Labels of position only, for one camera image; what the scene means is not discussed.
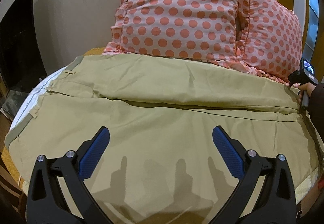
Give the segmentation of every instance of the person's arm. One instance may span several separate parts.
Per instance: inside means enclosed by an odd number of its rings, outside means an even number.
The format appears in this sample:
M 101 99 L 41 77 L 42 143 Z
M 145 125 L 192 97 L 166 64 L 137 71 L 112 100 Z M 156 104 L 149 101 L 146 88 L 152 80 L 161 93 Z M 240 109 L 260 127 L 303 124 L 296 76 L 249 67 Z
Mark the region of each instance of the person's arm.
M 320 137 L 324 139 L 324 83 L 314 86 L 307 83 L 299 86 L 300 90 L 306 90 L 309 95 L 308 113 L 310 119 L 318 131 Z

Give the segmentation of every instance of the metal screw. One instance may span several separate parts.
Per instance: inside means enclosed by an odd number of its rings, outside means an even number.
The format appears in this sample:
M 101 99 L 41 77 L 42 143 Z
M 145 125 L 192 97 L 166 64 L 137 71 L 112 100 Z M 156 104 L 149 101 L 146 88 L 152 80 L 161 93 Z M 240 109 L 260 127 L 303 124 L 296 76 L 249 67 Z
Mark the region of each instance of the metal screw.
M 38 156 L 37 161 L 42 162 L 44 159 L 45 159 L 45 156 L 40 155 L 40 156 Z
M 281 161 L 285 161 L 285 160 L 286 160 L 286 157 L 285 157 L 284 155 L 282 155 L 282 154 L 280 154 L 280 155 L 278 156 L 278 158 L 279 158 L 279 160 L 281 160 Z
M 255 156 L 257 155 L 256 151 L 254 151 L 254 150 L 249 150 L 249 151 L 247 152 L 247 154 L 248 154 L 249 156 L 251 156 L 251 157 L 255 157 Z
M 71 158 L 71 157 L 74 157 L 75 154 L 76 154 L 76 153 L 75 153 L 74 151 L 68 151 L 68 152 L 66 153 L 66 156 L 67 156 L 68 158 Z

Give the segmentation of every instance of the pillowcase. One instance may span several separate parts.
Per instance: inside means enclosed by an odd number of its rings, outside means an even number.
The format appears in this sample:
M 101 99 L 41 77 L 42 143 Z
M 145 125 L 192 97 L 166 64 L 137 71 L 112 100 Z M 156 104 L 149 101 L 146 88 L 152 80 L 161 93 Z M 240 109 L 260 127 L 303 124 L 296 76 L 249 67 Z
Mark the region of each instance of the pillowcase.
M 238 0 L 121 0 L 107 53 L 208 61 L 229 68 L 237 58 Z
M 302 56 L 298 17 L 276 0 L 239 0 L 243 30 L 237 45 L 249 71 L 278 82 L 289 82 Z

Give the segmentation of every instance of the hand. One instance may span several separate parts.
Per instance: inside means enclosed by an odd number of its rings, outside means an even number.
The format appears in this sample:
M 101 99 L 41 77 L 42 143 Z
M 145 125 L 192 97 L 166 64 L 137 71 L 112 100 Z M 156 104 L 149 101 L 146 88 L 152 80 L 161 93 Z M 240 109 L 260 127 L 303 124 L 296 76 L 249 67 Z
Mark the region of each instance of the hand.
M 299 98 L 298 98 L 298 102 L 300 104 L 301 100 L 302 100 L 302 96 L 304 95 L 303 94 L 303 91 L 306 91 L 308 96 L 310 97 L 312 95 L 312 92 L 313 90 L 315 89 L 315 85 L 313 85 L 312 83 L 306 83 L 306 84 L 303 84 L 303 85 L 299 85 L 298 86 L 298 89 L 301 90 L 300 94 L 299 94 Z

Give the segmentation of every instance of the dark sleeve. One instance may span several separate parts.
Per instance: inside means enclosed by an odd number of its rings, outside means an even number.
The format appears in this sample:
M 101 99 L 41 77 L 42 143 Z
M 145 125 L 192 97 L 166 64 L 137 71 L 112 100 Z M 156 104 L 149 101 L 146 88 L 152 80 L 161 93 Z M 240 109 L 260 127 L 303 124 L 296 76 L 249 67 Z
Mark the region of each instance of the dark sleeve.
M 308 112 L 312 123 L 324 139 L 324 83 L 315 87 L 309 99 Z

